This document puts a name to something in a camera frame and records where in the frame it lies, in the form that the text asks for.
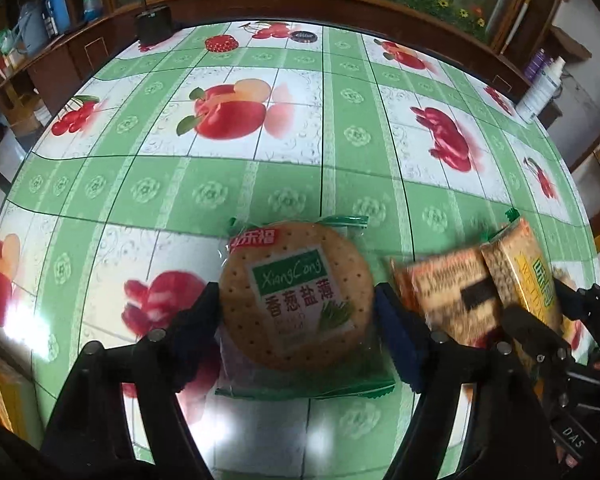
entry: table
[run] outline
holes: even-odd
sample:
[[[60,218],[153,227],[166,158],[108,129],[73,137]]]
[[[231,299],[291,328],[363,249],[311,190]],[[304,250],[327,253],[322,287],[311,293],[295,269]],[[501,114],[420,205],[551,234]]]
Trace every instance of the table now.
[[[475,243],[512,205],[554,267],[578,286],[600,283],[556,147],[481,81],[341,28],[185,29],[112,59],[24,162],[0,214],[0,269],[11,280],[0,341],[32,370],[46,420],[85,342],[136,340],[123,309],[157,276],[218,279],[231,217],[367,215],[363,253],[379,282],[390,278],[389,257]],[[414,400],[405,384],[377,399],[261,402],[211,391],[196,400],[190,430],[223,479],[375,479]],[[137,403],[125,405],[137,455],[150,460]],[[458,462],[468,409],[461,396],[444,473]]]

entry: robotic arm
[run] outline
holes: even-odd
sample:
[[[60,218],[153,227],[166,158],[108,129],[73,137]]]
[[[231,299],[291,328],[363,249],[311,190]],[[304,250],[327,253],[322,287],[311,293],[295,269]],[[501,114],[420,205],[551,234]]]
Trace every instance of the robotic arm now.
[[[574,292],[558,281],[555,286],[565,315],[581,320],[600,348],[600,287]],[[436,480],[467,383],[474,385],[470,421],[458,470],[449,479],[600,478],[600,349],[589,365],[577,364],[566,341],[515,306],[504,310],[504,333],[491,349],[465,347],[430,331],[387,283],[376,286],[375,315],[400,378],[421,393],[384,480]],[[168,330],[153,330],[121,348],[87,343],[62,388],[40,453],[0,428],[6,452],[0,463],[11,460],[27,479],[42,478],[33,473],[40,462],[55,471],[44,478],[185,474],[212,480],[175,394],[196,377],[218,323],[218,284],[209,283]],[[514,340],[539,364],[541,399]],[[155,466],[134,460],[120,383],[136,385]],[[565,450],[560,462],[556,444]]]

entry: blue gripper pad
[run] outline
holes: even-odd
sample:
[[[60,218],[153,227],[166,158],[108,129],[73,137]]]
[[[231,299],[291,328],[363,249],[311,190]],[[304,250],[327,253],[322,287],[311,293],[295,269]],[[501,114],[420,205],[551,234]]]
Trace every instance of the blue gripper pad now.
[[[416,393],[424,389],[423,368],[429,356],[430,331],[415,312],[406,310],[389,283],[378,283],[374,316],[400,379]]]

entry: plastic wrapper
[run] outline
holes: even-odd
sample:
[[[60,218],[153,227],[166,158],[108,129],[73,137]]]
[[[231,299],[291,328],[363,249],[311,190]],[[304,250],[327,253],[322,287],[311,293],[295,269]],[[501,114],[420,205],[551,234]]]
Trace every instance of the plastic wrapper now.
[[[43,431],[34,385],[2,359],[0,423],[33,447],[40,447]]]
[[[479,247],[408,266],[392,262],[403,305],[420,313],[432,330],[482,347],[498,338],[502,309],[518,304],[577,348],[586,331],[562,316],[551,269],[528,221],[515,209],[507,216],[511,222]],[[575,288],[565,272],[557,277]],[[534,362],[520,346],[517,351],[531,371]]]
[[[392,391],[372,325],[374,284],[357,248],[364,226],[363,217],[334,217],[235,229],[219,281],[218,394],[283,400]]]

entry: white bottle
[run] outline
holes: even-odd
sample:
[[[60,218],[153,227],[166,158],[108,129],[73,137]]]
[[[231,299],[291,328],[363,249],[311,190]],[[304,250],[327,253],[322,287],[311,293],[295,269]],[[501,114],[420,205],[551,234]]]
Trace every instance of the white bottle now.
[[[560,76],[564,68],[564,60],[559,57],[551,65],[544,67],[536,77],[533,86],[526,91],[516,106],[518,115],[527,124],[531,124],[555,91],[560,88]]]

